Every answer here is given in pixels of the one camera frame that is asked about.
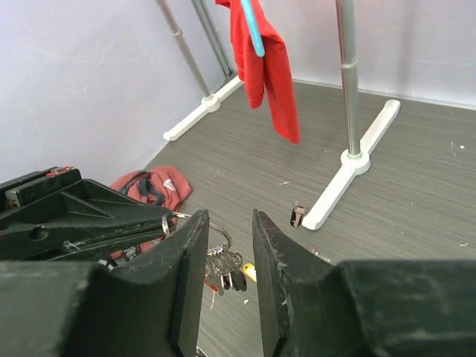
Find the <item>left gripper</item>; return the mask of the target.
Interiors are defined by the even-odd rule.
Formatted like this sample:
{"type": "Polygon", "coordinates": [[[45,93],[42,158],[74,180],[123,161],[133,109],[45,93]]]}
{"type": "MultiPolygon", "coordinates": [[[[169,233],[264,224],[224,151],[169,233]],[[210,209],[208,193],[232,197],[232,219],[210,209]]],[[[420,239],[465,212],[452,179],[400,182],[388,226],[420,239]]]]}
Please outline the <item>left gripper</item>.
{"type": "Polygon", "coordinates": [[[139,202],[75,167],[53,167],[1,184],[2,260],[86,260],[165,237],[171,210],[139,202]]]}

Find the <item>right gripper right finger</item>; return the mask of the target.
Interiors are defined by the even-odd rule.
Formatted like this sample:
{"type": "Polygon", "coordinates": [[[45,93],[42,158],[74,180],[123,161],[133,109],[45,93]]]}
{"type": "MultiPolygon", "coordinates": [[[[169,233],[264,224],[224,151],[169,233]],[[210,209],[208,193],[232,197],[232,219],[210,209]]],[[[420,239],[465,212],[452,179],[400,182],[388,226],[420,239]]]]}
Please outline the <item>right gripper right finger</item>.
{"type": "Polygon", "coordinates": [[[473,356],[474,260],[322,260],[253,212],[265,356],[473,356]]]}

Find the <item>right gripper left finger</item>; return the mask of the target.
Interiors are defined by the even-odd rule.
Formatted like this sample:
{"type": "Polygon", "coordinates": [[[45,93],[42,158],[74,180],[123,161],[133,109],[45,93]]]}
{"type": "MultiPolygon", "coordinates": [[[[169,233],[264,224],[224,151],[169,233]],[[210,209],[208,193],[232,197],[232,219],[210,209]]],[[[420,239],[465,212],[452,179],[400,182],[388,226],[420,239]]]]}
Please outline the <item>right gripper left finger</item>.
{"type": "Polygon", "coordinates": [[[113,271],[1,263],[3,356],[194,356],[209,214],[113,271]]]}

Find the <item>key with orange tag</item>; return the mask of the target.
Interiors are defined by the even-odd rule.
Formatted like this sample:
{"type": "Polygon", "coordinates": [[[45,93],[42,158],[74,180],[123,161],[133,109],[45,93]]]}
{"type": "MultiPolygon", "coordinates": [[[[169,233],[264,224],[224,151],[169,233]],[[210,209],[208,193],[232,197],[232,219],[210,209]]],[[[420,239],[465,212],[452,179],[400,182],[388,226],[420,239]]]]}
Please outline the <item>key with orange tag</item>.
{"type": "Polygon", "coordinates": [[[246,263],[242,268],[243,273],[255,283],[257,282],[256,268],[253,263],[246,263]]]}

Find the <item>wire keyring with keys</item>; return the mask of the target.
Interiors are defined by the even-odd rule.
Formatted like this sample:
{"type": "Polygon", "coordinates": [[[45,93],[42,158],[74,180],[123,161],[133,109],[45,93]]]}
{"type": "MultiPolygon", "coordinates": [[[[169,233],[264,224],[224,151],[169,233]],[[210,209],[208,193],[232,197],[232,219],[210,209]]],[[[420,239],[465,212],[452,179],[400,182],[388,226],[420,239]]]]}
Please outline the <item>wire keyring with keys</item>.
{"type": "Polygon", "coordinates": [[[166,209],[158,226],[164,239],[137,263],[113,272],[116,278],[129,281],[147,298],[180,307],[202,296],[202,283],[219,295],[247,289],[242,256],[230,251],[231,236],[210,221],[207,210],[191,216],[166,209]]]}

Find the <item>silver key black head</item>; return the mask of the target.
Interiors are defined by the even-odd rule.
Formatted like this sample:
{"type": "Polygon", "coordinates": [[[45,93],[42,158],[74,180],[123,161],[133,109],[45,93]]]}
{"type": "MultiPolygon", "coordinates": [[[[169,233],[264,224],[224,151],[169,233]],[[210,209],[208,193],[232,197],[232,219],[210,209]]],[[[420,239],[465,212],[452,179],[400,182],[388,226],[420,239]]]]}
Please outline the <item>silver key black head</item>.
{"type": "Polygon", "coordinates": [[[302,224],[303,218],[307,213],[307,206],[295,203],[290,216],[290,225],[298,228],[302,224]]]}

